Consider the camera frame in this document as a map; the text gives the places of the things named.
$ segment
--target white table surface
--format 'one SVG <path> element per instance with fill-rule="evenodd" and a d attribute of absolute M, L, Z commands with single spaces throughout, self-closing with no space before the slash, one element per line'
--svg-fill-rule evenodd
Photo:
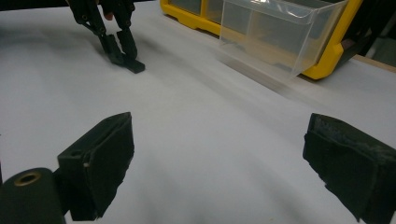
<path fill-rule="evenodd" d="M 159 2 L 136 7 L 147 67 L 137 75 L 111 64 L 68 8 L 0 13 L 4 179 L 54 171 L 97 122 L 131 111 L 134 159 L 97 223 L 356 223 L 303 159 L 304 134 L 315 112 L 396 147 L 396 74 L 350 60 L 273 91 L 220 62 L 215 37 L 165 17 Z"/>

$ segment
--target transparent plastic container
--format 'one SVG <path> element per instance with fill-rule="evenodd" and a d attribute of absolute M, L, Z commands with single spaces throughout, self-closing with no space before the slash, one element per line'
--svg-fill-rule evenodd
<path fill-rule="evenodd" d="M 317 63 L 347 1 L 224 0 L 221 48 L 277 80 Z"/>
<path fill-rule="evenodd" d="M 205 17 L 215 23 L 221 24 L 223 0 L 206 0 Z"/>
<path fill-rule="evenodd" d="M 169 0 L 169 4 L 196 15 L 201 14 L 201 0 Z"/>

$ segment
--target black object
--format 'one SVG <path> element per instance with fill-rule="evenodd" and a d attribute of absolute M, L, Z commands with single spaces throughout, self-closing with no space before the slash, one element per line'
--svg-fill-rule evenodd
<path fill-rule="evenodd" d="M 0 188 L 0 223 L 61 224 L 102 217 L 134 155 L 131 114 L 102 120 L 58 156 L 59 169 L 35 168 Z"/>
<path fill-rule="evenodd" d="M 395 9 L 394 0 L 363 0 L 341 42 L 344 53 L 337 67 L 356 54 L 366 55 L 391 19 Z"/>
<path fill-rule="evenodd" d="M 390 223 L 396 210 L 396 151 L 339 119 L 312 114 L 304 159 L 359 221 Z"/>
<path fill-rule="evenodd" d="M 78 24 L 84 25 L 100 39 L 102 47 L 112 63 L 128 68 L 134 73 L 145 70 L 145 65 L 136 60 L 137 48 L 129 27 L 134 11 L 134 2 L 152 0 L 101 0 L 105 12 L 112 12 L 121 31 L 117 32 L 121 49 L 114 35 L 106 34 L 106 27 L 94 0 L 68 0 Z M 0 0 L 0 11 L 42 8 L 67 7 L 65 0 Z"/>

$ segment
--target screw hole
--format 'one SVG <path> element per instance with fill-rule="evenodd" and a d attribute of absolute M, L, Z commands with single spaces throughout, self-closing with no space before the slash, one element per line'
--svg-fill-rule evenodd
<path fill-rule="evenodd" d="M 41 177 L 41 174 L 39 172 L 31 172 L 27 173 L 17 180 L 15 180 L 14 185 L 17 187 L 23 187 L 26 185 L 30 185 L 34 182 L 36 182 L 39 178 Z"/>

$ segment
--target yellow storage rack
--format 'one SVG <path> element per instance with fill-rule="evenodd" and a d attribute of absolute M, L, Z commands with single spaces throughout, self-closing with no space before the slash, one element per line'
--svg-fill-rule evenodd
<path fill-rule="evenodd" d="M 181 24 L 186 25 L 191 29 L 206 30 L 212 34 L 220 35 L 221 25 L 210 21 L 207 17 L 208 2 L 209 0 L 201 1 L 201 9 L 199 14 L 194 14 L 173 5 L 172 0 L 161 0 L 160 4 L 165 14 L 175 17 Z M 314 66 L 304 71 L 304 75 L 313 79 L 321 79 L 332 73 L 344 53 L 344 48 L 341 44 L 343 37 L 346 34 L 350 23 L 358 12 L 361 3 L 362 0 L 348 1 L 346 8 L 340 17 L 339 22 L 335 26 L 320 59 Z"/>
<path fill-rule="evenodd" d="M 220 24 L 210 21 L 206 15 L 206 8 L 209 0 L 201 1 L 201 12 L 199 15 L 176 7 L 172 5 L 171 1 L 172 0 L 160 0 L 161 8 L 165 14 L 175 17 L 178 22 L 191 29 L 206 30 L 212 34 L 220 35 Z"/>

